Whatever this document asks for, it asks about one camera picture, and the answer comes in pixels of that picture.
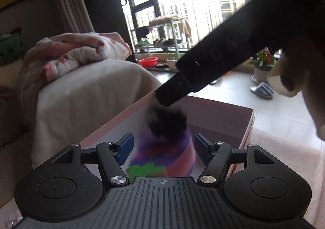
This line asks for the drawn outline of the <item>right hand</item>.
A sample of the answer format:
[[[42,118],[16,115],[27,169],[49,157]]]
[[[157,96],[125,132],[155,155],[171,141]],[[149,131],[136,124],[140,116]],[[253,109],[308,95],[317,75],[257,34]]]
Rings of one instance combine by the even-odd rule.
[[[324,140],[324,54],[308,38],[291,43],[267,75],[267,81],[280,95],[302,93],[306,107]]]

